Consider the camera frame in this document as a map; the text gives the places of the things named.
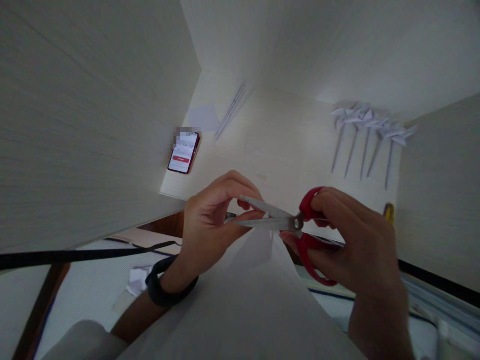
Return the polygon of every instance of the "red phone case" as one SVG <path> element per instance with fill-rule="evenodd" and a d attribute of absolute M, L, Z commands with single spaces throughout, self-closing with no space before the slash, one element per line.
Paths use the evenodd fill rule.
<path fill-rule="evenodd" d="M 188 166 L 188 171 L 187 172 L 182 172 L 182 171 L 178 171 L 178 170 L 172 170 L 170 168 L 170 162 L 172 161 L 172 157 L 174 156 L 174 149 L 171 150 L 170 161 L 168 162 L 168 170 L 170 170 L 172 172 L 175 172 L 175 173 L 184 174 L 184 175 L 190 174 L 190 170 L 192 170 L 192 164 L 194 163 L 195 155 L 197 154 L 197 149 L 199 148 L 199 144 L 200 144 L 200 134 L 198 132 L 196 132 L 195 134 L 197 134 L 198 136 L 196 138 L 195 148 L 193 149 L 193 154 L 191 155 L 191 160 L 190 160 L 190 165 Z"/>

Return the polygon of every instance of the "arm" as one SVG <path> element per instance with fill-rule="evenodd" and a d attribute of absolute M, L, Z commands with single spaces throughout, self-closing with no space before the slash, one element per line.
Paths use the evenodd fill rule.
<path fill-rule="evenodd" d="M 322 189 L 311 207 L 338 229 L 345 247 L 309 250 L 312 264 L 356 293 L 348 336 L 369 359 L 413 359 L 408 330 L 409 302 L 400 279 L 395 230 L 378 212 L 332 188 Z M 283 232 L 294 251 L 295 237 Z"/>
<path fill-rule="evenodd" d="M 183 246 L 178 258 L 160 278 L 163 290 L 170 294 L 181 293 L 197 276 L 215 265 L 231 244 L 251 230 L 235 222 L 224 224 L 230 202 L 242 195 L 262 199 L 251 181 L 236 171 L 230 171 L 188 200 Z M 238 205 L 244 210 L 250 209 L 247 202 L 239 200 Z M 237 220 L 262 217 L 261 212 L 249 211 Z M 121 316 L 111 334 L 131 344 L 169 309 L 155 305 L 145 291 Z"/>

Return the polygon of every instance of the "phone screen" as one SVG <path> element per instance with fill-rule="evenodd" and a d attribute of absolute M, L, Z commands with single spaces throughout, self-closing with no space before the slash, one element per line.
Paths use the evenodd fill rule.
<path fill-rule="evenodd" d="M 180 135 L 176 137 L 176 146 L 171 153 L 168 169 L 179 173 L 188 174 L 190 165 L 197 149 L 199 135 Z"/>

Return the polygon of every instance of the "white sleeve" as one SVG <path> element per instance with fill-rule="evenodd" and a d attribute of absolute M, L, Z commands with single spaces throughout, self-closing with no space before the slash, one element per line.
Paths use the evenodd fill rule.
<path fill-rule="evenodd" d="M 43 360 L 114 360 L 127 347 L 127 343 L 106 332 L 99 323 L 85 320 L 72 326 Z"/>

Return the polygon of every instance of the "black strap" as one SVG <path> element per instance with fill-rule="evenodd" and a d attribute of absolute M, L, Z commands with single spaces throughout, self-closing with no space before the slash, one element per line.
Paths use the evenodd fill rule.
<path fill-rule="evenodd" d="M 175 241 L 167 241 L 152 247 L 139 247 L 136 249 L 60 250 L 0 254 L 0 270 L 26 268 L 49 264 L 76 263 L 87 260 L 122 258 L 130 255 L 149 253 L 170 245 L 181 246 Z"/>
<path fill-rule="evenodd" d="M 162 285 L 160 284 L 158 275 L 167 271 L 167 269 L 174 263 L 176 256 L 168 257 L 157 262 L 151 273 L 146 277 L 146 285 L 148 287 L 148 294 L 150 295 L 151 301 L 161 307 L 161 308 L 171 308 L 179 303 L 181 303 L 194 289 L 195 285 L 199 281 L 199 277 L 197 276 L 195 280 L 191 282 L 190 285 L 187 286 L 185 290 L 179 293 L 169 293 L 166 292 Z"/>

